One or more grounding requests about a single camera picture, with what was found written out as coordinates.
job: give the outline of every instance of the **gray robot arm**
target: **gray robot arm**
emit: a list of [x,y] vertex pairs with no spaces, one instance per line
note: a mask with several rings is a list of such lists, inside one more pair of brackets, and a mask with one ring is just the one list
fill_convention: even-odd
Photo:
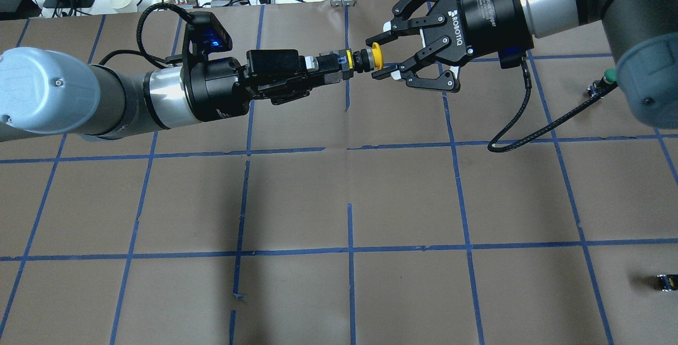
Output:
[[[151,6],[140,26],[152,10],[163,7],[172,5]],[[212,53],[232,48],[227,31],[210,12],[179,14],[187,21],[182,54],[167,61],[182,65],[145,74],[126,76],[39,48],[4,52],[0,141],[61,133],[119,139],[243,116],[252,100],[288,103],[315,87],[381,66],[371,49],[308,57],[296,50],[250,50],[244,65],[233,57],[211,60]],[[159,65],[142,44],[140,54]]]

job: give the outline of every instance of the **end effector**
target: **end effector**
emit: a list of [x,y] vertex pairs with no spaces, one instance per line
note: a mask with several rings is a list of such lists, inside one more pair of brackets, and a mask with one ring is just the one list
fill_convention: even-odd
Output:
[[[426,16],[412,17],[427,2],[433,5]],[[424,48],[402,63],[373,72],[375,79],[399,72],[409,87],[457,92],[456,70],[445,70],[436,79],[421,78],[417,72],[433,63],[462,67],[493,52],[498,52],[502,68],[518,67],[521,57],[533,48],[520,0],[399,0],[392,13],[385,31],[367,39],[366,44],[386,44],[401,36],[421,34]]]

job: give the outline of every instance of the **light blue joint cap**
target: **light blue joint cap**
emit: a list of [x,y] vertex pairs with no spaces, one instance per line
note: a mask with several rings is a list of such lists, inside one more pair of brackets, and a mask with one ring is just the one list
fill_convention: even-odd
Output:
[[0,122],[56,135],[82,126],[99,106],[99,82],[77,58],[31,47],[0,57]]

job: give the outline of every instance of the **blue tape line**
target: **blue tape line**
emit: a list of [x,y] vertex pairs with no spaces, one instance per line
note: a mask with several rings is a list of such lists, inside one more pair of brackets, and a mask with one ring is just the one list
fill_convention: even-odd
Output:
[[349,203],[346,209],[349,224],[349,314],[351,316],[351,345],[356,344],[355,338],[355,267],[353,260],[353,204]]
[[94,53],[96,52],[96,46],[99,45],[99,38],[101,37],[101,31],[104,29],[104,22],[106,22],[106,15],[101,16],[101,22],[99,23],[99,30],[96,32],[96,38],[94,38],[94,44],[92,45],[92,51],[90,51],[90,58],[88,58],[87,64],[92,64],[92,60],[94,60]]
[[28,256],[26,260],[114,260],[126,258],[127,255],[124,253],[94,253],[91,255],[32,255]]
[[193,152],[193,153],[163,153],[155,154],[156,158],[179,158],[179,157],[214,157],[214,156],[242,156],[246,155],[245,150],[234,150],[232,152]]
[[109,341],[110,345],[113,345],[115,343],[115,338],[118,334],[118,323],[120,321],[120,312],[122,311],[123,308],[123,300],[125,298],[125,289],[127,287],[127,280],[129,276],[129,267],[131,266],[131,259],[132,259],[132,254],[134,252],[134,244],[136,242],[136,234],[139,229],[139,220],[136,219],[134,221],[134,228],[132,229],[131,232],[131,239],[129,241],[129,249],[128,249],[128,255],[126,256],[126,261],[125,261],[125,270],[123,271],[123,279],[120,284],[120,292],[118,292],[118,302],[115,305],[115,316],[113,317],[113,326],[111,329],[111,339]]
[[564,58],[611,58],[612,54],[573,54],[573,55],[533,56],[532,53],[530,53],[530,57],[532,57],[535,60],[564,59]]
[[[61,143],[59,144],[59,150],[56,154],[56,157],[61,157],[61,151],[64,149],[64,144],[66,142],[66,135],[61,136]],[[14,285],[12,285],[12,292],[10,292],[10,298],[7,300],[7,306],[5,306],[5,313],[2,316],[2,321],[0,321],[0,338],[5,331],[5,325],[7,325],[7,318],[10,316],[10,309],[12,309],[12,304],[14,303],[14,297],[16,296],[16,290],[19,288],[19,282],[21,277],[24,274],[24,267],[26,266],[26,258],[31,252],[31,246],[33,244],[33,239],[35,239],[35,233],[38,230],[38,224],[40,224],[40,218],[44,210],[44,203],[47,202],[47,197],[49,195],[49,188],[51,188],[51,183],[54,180],[54,174],[56,173],[56,166],[58,162],[54,162],[51,167],[51,172],[49,173],[49,178],[47,180],[47,185],[44,187],[43,197],[40,200],[40,207],[38,208],[37,214],[35,215],[35,220],[33,222],[33,227],[31,228],[31,234],[29,239],[26,242],[26,248],[24,249],[24,254],[22,256],[21,263],[19,264],[19,270],[16,273],[14,278]]]
[[289,249],[289,250],[259,250],[243,251],[242,256],[287,256],[287,255],[318,255],[320,253],[347,253],[346,247],[327,247],[321,249]]
[[134,259],[232,258],[235,251],[135,253]]
[[[351,50],[349,47],[349,7],[348,5],[344,6],[344,41],[346,42],[346,49]],[[347,79],[346,83],[346,102],[344,111],[348,111],[351,106],[351,80]]]
[[[678,139],[678,134],[670,135],[660,135],[662,139]],[[639,135],[635,137],[627,136],[611,136],[611,137],[572,137],[572,138],[559,138],[558,142],[592,142],[592,141],[606,141],[606,140],[650,140],[656,139],[656,135]],[[510,144],[511,140],[499,140],[499,144]],[[547,139],[535,139],[531,144],[552,144],[555,140]],[[433,142],[433,143],[421,143],[421,144],[382,144],[382,145],[363,145],[361,147],[349,147],[347,150],[371,150],[371,149],[407,149],[413,147],[448,147],[450,145],[455,146],[468,146],[468,145],[482,145],[485,146],[489,143],[486,140],[468,140],[468,141],[458,141],[453,144],[448,142]],[[300,153],[300,152],[322,152],[325,147],[297,147],[291,149],[260,149],[252,150],[250,154],[279,154],[279,153]],[[211,156],[242,156],[246,155],[247,151],[245,150],[234,150],[232,152],[185,152],[185,153],[165,153],[165,154],[154,154],[155,158],[175,158],[175,157],[211,157]],[[148,154],[129,154],[121,156],[89,156],[89,157],[61,157],[56,158],[17,158],[12,160],[0,160],[0,164],[28,164],[28,163],[41,163],[41,162],[76,162],[76,161],[119,161],[119,160],[140,160],[147,159]]]
[[29,22],[31,22],[31,19],[26,19],[24,29],[21,30],[21,35],[19,35],[19,40],[17,41],[16,46],[14,46],[15,48],[21,46],[21,42],[24,41],[24,35],[26,35],[26,30],[29,29]]
[[235,255],[235,272],[233,272],[233,294],[238,294],[240,287],[240,262],[242,261],[243,236],[245,234],[245,213],[247,212],[247,185],[249,183],[249,160],[245,162],[243,179],[243,196],[240,200],[240,222],[238,224],[238,244]]
[[671,159],[671,154],[669,154],[668,152],[668,147],[666,147],[666,143],[664,142],[661,133],[659,133],[659,129],[654,128],[654,133],[656,135],[655,137],[659,140],[659,145],[661,145],[662,147],[664,157],[666,157],[666,162],[668,162],[668,168],[671,169],[671,174],[673,174],[673,180],[675,181],[676,185],[678,185],[678,172],[676,171],[676,167],[673,164],[673,160]]
[[[443,66],[438,64],[438,71],[443,73]],[[443,92],[443,107],[445,109],[445,122],[448,126],[448,135],[450,135],[450,142],[456,142],[454,139],[454,132],[452,130],[452,120],[450,117],[450,106],[448,104],[448,94]],[[470,280],[470,292],[473,298],[473,311],[475,311],[475,324],[478,330],[478,342],[480,345],[485,345],[485,335],[483,332],[483,319],[480,315],[480,302],[478,300],[478,288],[475,281],[475,267],[473,266],[472,244],[470,240],[470,232],[468,231],[468,219],[466,212],[466,204],[464,202],[464,190],[462,188],[462,179],[459,171],[459,160],[457,157],[456,145],[451,145],[452,151],[452,166],[454,168],[454,180],[457,186],[457,195],[459,198],[459,210],[462,215],[462,226],[464,229],[464,243],[467,247],[467,263],[468,263],[468,277]]]
[[252,150],[252,154],[278,154],[278,153],[307,153],[322,152],[325,147],[296,147],[293,149],[259,149]]
[[349,147],[347,150],[372,150],[372,149],[405,149],[410,147],[448,147],[449,142],[431,142],[424,144],[382,144],[382,145],[363,145],[361,147]]
[[118,323],[120,321],[120,312],[122,311],[123,301],[125,299],[125,289],[127,287],[127,281],[129,277],[129,267],[131,266],[131,261],[134,254],[134,245],[136,244],[136,237],[139,231],[139,217],[144,209],[144,202],[146,199],[146,190],[148,190],[148,180],[150,179],[150,170],[153,167],[153,154],[155,153],[155,145],[158,140],[158,132],[153,132],[153,140],[150,142],[150,152],[148,157],[148,165],[146,166],[146,174],[144,176],[144,183],[141,188],[141,193],[139,195],[139,205],[136,210],[136,217],[134,219],[134,227],[131,231],[131,239],[129,239],[129,248],[128,254],[125,261],[125,270],[123,271],[123,279],[120,284],[120,292],[118,293],[118,302],[115,306],[115,316],[113,317],[113,325],[111,328],[111,341],[109,345],[114,345],[115,338],[118,333]]
[[[264,27],[264,5],[261,5],[261,9],[259,11],[259,27],[257,30],[256,34],[256,49],[260,50],[261,49],[261,33],[263,31]],[[256,103],[254,100],[251,100],[249,102],[249,121],[247,122],[247,146],[246,146],[246,151],[247,151],[247,156],[250,156],[252,154],[252,128],[254,126],[254,109],[256,107]]]
[[261,5],[261,9],[259,10],[259,27],[256,33],[256,49],[261,50],[261,33],[263,31],[264,27],[264,7],[265,5]]
[[539,249],[552,247],[575,247],[581,245],[581,242],[496,243],[473,244],[473,249]]
[[[625,246],[643,244],[678,244],[678,238],[648,239],[608,239],[602,241],[586,241],[587,246]],[[581,246],[576,242],[535,242],[535,243],[482,243],[472,244],[476,249],[529,249]],[[285,256],[285,255],[317,255],[321,253],[353,253],[358,252],[408,252],[408,251],[465,251],[465,244],[434,244],[431,246],[363,246],[363,247],[327,247],[315,249],[242,251],[242,256]],[[176,259],[176,258],[234,258],[237,251],[177,252],[177,253],[134,253],[133,259]],[[61,260],[116,260],[126,259],[126,253],[103,253],[92,255],[30,255],[0,256],[0,261],[61,261]]]
[[228,324],[228,345],[233,345],[235,339],[235,309],[230,311],[230,323]]
[[177,44],[179,44],[179,34],[181,33],[181,26],[184,25],[184,20],[179,18],[179,23],[176,25],[176,32],[174,33],[174,43],[172,43],[172,55],[176,55]]
[[[547,99],[544,94],[544,89],[542,87],[542,82],[537,72],[537,67],[532,58],[532,53],[528,51],[528,59],[530,60],[530,65],[532,66],[532,72],[534,75],[534,80],[539,89],[539,96],[542,100],[542,106],[544,107],[544,113],[547,116],[547,122],[552,123],[552,118],[549,111],[549,105],[547,104]],[[574,193],[572,191],[572,184],[569,182],[569,176],[567,175],[567,168],[565,166],[565,161],[563,159],[563,153],[560,149],[559,139],[555,134],[555,130],[552,130],[551,137],[554,142],[556,155],[558,157],[558,162],[560,164],[560,169],[563,174],[563,179],[565,181],[565,186],[567,190],[567,197],[569,198],[569,203],[572,207],[572,215],[574,215],[574,222],[577,226],[577,231],[579,232],[579,241],[581,241],[582,249],[584,251],[584,258],[586,260],[586,267],[588,268],[588,275],[591,277],[591,285],[593,286],[593,294],[595,295],[596,303],[598,304],[598,311],[600,312],[601,321],[603,323],[603,328],[605,330],[605,337],[608,339],[608,345],[613,345],[614,340],[612,338],[612,330],[610,330],[610,324],[608,323],[608,316],[605,313],[605,306],[603,305],[603,299],[600,295],[600,288],[598,287],[598,281],[596,279],[595,270],[593,269],[593,261],[591,261],[591,254],[588,251],[588,246],[586,245],[586,236],[584,235],[584,229],[581,225],[581,220],[579,219],[579,210],[577,208],[576,201],[574,200]]]
[[676,244],[678,238],[651,238],[651,239],[612,239],[607,241],[586,241],[588,246],[628,246],[639,244]]

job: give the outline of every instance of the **black box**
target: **black box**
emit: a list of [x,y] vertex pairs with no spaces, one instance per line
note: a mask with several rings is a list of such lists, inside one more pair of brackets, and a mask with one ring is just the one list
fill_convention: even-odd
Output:
[[42,10],[33,0],[0,0],[0,21],[15,21],[40,15]]

